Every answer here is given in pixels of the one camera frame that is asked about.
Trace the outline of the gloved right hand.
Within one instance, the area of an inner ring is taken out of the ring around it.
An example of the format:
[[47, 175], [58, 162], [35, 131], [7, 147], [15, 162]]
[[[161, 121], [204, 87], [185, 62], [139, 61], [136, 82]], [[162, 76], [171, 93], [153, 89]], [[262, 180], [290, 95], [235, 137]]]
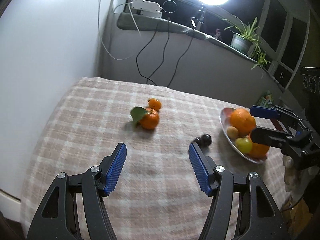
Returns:
[[293, 159], [286, 155], [283, 156], [283, 165], [285, 191], [291, 194], [291, 205], [294, 205], [302, 197], [308, 183], [318, 173], [319, 167], [313, 166], [299, 171], [294, 167]]

